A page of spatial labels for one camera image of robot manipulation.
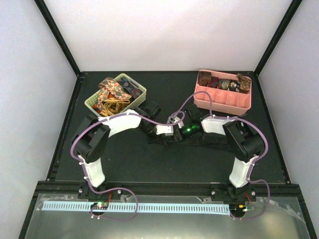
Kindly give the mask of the black necktie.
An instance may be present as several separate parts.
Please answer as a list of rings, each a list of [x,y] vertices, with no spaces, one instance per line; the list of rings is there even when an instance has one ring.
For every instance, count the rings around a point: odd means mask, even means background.
[[[187,138],[182,142],[177,142],[174,139],[172,145],[187,145],[187,146],[200,146],[211,149],[218,149],[223,151],[232,152],[232,148],[225,136],[201,136],[201,137],[191,137]]]

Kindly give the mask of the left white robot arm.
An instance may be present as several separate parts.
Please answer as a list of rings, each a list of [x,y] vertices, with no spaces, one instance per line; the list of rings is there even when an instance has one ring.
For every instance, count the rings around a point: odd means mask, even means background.
[[[140,129],[145,134],[156,136],[171,135],[173,127],[180,122],[176,116],[170,116],[168,123],[159,123],[153,120],[155,114],[156,110],[136,108],[110,117],[87,116],[82,121],[72,141],[70,154],[82,166],[84,179],[90,185],[89,192],[96,199],[107,193],[101,158],[110,137],[129,129]]]

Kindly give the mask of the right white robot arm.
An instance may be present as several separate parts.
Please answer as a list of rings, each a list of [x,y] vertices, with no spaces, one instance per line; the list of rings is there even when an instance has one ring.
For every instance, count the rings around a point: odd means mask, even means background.
[[[264,157],[269,149],[263,133],[247,120],[248,115],[238,117],[218,117],[214,114],[203,116],[196,105],[184,111],[190,123],[174,128],[174,138],[183,141],[200,133],[199,144],[212,144],[215,135],[226,137],[227,145],[233,151],[235,159],[227,187],[227,196],[237,201],[245,194],[244,186],[250,182],[255,163]]]

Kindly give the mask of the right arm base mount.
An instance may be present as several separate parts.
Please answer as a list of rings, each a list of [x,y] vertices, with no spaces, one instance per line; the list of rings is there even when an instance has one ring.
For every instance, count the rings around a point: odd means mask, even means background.
[[[255,202],[256,196],[250,184],[236,188],[231,183],[214,184],[210,187],[211,197],[214,201],[223,201],[224,203]]]

